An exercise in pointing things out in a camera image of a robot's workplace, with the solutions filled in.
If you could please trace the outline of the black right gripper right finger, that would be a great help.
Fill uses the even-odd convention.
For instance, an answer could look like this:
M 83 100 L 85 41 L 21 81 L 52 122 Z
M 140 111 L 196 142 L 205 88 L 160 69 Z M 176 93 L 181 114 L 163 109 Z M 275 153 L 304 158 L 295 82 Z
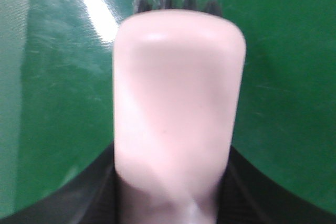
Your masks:
M 234 147 L 220 182 L 217 223 L 335 223 L 335 215 L 292 194 Z

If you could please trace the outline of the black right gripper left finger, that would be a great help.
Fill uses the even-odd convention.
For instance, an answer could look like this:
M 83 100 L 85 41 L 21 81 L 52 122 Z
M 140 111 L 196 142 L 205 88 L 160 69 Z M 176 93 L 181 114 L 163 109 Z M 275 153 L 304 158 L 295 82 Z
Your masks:
M 117 223 L 113 146 L 53 194 L 1 223 Z

